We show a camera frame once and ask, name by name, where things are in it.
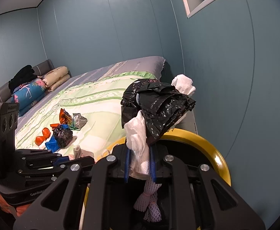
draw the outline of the black plastic bag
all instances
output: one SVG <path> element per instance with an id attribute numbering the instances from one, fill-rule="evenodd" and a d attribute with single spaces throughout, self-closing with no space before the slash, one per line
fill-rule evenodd
<path id="1" fill-rule="evenodd" d="M 53 135 L 60 148 L 66 147 L 73 139 L 73 132 L 59 124 L 54 130 Z"/>
<path id="2" fill-rule="evenodd" d="M 150 84 L 158 82 L 156 79 L 138 79 L 135 82 L 131 83 L 123 94 L 123 99 L 121 101 L 121 114 L 122 114 L 122 128 L 124 124 L 127 123 L 132 118 L 136 117 L 138 111 L 141 110 L 141 107 L 136 102 L 136 95 L 138 90 L 144 84 Z"/>
<path id="3" fill-rule="evenodd" d="M 60 148 L 64 148 L 72 141 L 72 139 L 73 132 L 71 129 L 67 128 L 59 132 L 57 142 Z"/>
<path id="4" fill-rule="evenodd" d="M 173 85 L 163 82 L 143 82 L 135 81 L 138 84 L 132 92 L 131 84 L 123 95 L 122 105 L 122 127 L 130 119 L 135 117 L 139 110 L 146 124 L 146 142 L 152 145 L 167 132 L 188 110 L 192 111 L 195 101 L 186 94 L 181 94 Z"/>

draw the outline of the blue wall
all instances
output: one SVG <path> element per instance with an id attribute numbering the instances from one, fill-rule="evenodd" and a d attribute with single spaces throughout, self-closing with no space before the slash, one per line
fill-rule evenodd
<path id="1" fill-rule="evenodd" d="M 46 60 L 36 8 L 0 15 L 0 87 L 25 65 Z"/>
<path id="2" fill-rule="evenodd" d="M 150 55 L 184 72 L 170 0 L 44 0 L 38 17 L 47 58 L 73 76 Z"/>
<path id="3" fill-rule="evenodd" d="M 280 215 L 280 0 L 216 0 L 189 19 L 171 1 L 198 132 L 269 227 Z"/>

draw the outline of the gray headboard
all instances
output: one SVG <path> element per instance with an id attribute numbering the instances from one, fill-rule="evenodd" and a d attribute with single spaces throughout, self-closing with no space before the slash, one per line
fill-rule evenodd
<path id="1" fill-rule="evenodd" d="M 50 70 L 53 70 L 54 65 L 52 64 L 52 62 L 50 60 L 46 60 L 32 68 L 34 69 L 34 74 L 36 74 L 38 76 L 42 76 L 42 75 L 48 73 Z M 10 93 L 10 89 L 8 87 L 8 82 L 7 82 L 2 87 L 0 87 L 0 103 L 6 102 L 10 98 L 11 98 L 11 93 Z"/>

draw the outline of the blue floral pillow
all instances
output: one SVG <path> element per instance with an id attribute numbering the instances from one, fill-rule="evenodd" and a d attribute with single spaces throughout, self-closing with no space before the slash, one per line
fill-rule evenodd
<path id="1" fill-rule="evenodd" d="M 29 111 L 31 108 L 33 108 L 43 97 L 45 96 L 45 93 L 42 93 L 40 97 L 38 97 L 36 100 L 32 101 L 28 106 L 20 110 L 20 117 L 22 117 L 27 111 Z"/>
<path id="2" fill-rule="evenodd" d="M 14 102 L 20 103 L 20 110 L 39 98 L 45 91 L 46 85 L 41 79 L 35 79 L 13 94 Z"/>

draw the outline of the white cloth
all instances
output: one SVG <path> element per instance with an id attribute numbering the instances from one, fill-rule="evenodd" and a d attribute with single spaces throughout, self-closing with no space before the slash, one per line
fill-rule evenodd
<path id="1" fill-rule="evenodd" d="M 188 78 L 183 74 L 177 75 L 173 80 L 171 85 L 175 86 L 175 88 L 182 94 L 186 94 L 188 96 L 192 96 L 196 90 L 195 86 L 192 85 L 192 79 Z M 175 125 L 179 124 L 185 117 L 187 113 L 185 113 L 177 122 L 171 127 L 175 128 Z"/>
<path id="2" fill-rule="evenodd" d="M 157 190 L 161 187 L 161 184 L 156 184 L 150 177 L 146 180 L 144 185 L 143 193 L 138 197 L 133 208 L 145 212 L 144 220 L 148 222 L 158 222 L 161 221 L 161 212 L 157 205 Z"/>
<path id="3" fill-rule="evenodd" d="M 126 145 L 132 151 L 131 177 L 146 180 L 149 177 L 149 147 L 146 143 L 146 127 L 142 111 L 125 123 Z"/>

